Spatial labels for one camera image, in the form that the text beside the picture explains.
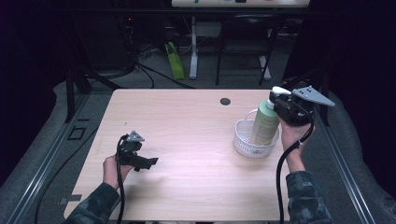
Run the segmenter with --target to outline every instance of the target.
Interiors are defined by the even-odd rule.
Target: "bottle cap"
[[[277,95],[277,96],[279,96],[280,94],[286,94],[286,95],[290,95],[290,94],[291,94],[291,91],[288,91],[288,90],[283,89],[283,88],[278,87],[278,86],[274,86],[274,87],[272,88],[272,92],[273,92],[275,95]]]
[[[267,107],[268,107],[268,109],[274,109],[274,103],[272,102],[272,101],[270,101],[270,99],[268,99],[268,101],[267,101]]]

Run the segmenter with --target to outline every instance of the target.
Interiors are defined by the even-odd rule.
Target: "black chair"
[[[264,80],[265,71],[271,58],[271,52],[279,30],[285,19],[277,15],[236,15],[227,19],[221,26],[218,45],[218,68],[216,85],[219,85],[220,68],[240,69],[241,67],[221,67],[221,57],[224,53],[256,55],[264,57],[265,64],[249,67],[262,70],[260,85]]]

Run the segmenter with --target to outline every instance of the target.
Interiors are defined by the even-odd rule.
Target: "green bottle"
[[[276,95],[291,94],[290,91],[280,87],[273,87],[272,92]],[[274,111],[274,103],[269,99],[262,101],[257,109],[254,119],[253,130],[250,135],[250,143],[258,146],[270,145],[276,134],[279,120]]]

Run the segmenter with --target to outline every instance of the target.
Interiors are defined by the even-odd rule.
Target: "wrist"
[[[291,173],[305,171],[305,167],[300,155],[290,155],[286,158]]]
[[[116,181],[103,181],[104,183],[107,183],[109,186],[111,186],[113,189],[117,190],[119,189],[119,182]]]

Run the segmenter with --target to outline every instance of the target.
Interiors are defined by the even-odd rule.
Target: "green object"
[[[165,48],[166,53],[168,54],[169,63],[171,64],[174,79],[184,78],[183,63],[181,63],[181,60],[178,57],[175,45],[172,42],[168,42],[167,44],[165,44]]]
[[[256,118],[254,119],[250,143],[258,146],[270,145],[276,134],[278,125],[279,120],[274,111],[274,104],[270,100],[262,101],[259,104]]]

